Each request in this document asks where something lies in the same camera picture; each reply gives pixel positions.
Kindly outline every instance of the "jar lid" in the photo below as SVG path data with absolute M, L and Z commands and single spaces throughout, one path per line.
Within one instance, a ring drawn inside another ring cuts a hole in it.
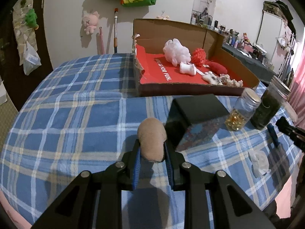
M 245 88 L 242 95 L 244 97 L 248 98 L 254 104 L 260 104 L 261 103 L 260 97 L 257 95 L 257 93 L 255 93 L 254 90 L 252 90 L 250 88 Z
M 281 80 L 279 80 L 277 76 L 272 77 L 271 83 L 273 83 L 274 86 L 285 95 L 290 94 L 290 89 Z

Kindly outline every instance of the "red plush toy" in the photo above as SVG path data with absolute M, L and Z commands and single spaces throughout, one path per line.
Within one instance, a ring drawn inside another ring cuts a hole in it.
M 210 70 L 213 71 L 217 75 L 228 74 L 228 70 L 219 63 L 207 60 L 205 62 L 205 64 L 208 65 Z
M 191 62 L 196 66 L 202 66 L 206 61 L 206 54 L 202 48 L 197 48 L 193 51 Z

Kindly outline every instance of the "clear plastic bag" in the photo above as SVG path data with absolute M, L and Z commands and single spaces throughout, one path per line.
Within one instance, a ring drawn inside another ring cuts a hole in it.
M 23 57 L 23 71 L 27 76 L 41 65 L 38 53 L 28 41 L 24 45 Z
M 269 173 L 269 161 L 267 155 L 263 151 L 254 151 L 250 149 L 248 151 L 252 165 L 253 165 L 253 174 L 256 178 Z

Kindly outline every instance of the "pink plush pig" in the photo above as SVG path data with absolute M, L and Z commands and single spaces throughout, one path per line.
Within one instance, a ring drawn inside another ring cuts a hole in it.
M 99 13 L 95 11 L 93 14 L 85 15 L 82 19 L 87 35 L 92 34 L 99 23 Z

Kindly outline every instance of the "red yarn ball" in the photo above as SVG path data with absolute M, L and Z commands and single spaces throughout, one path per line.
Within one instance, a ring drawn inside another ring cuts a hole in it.
M 196 66 L 202 66 L 206 61 L 206 53 L 202 48 L 193 51 L 191 62 Z

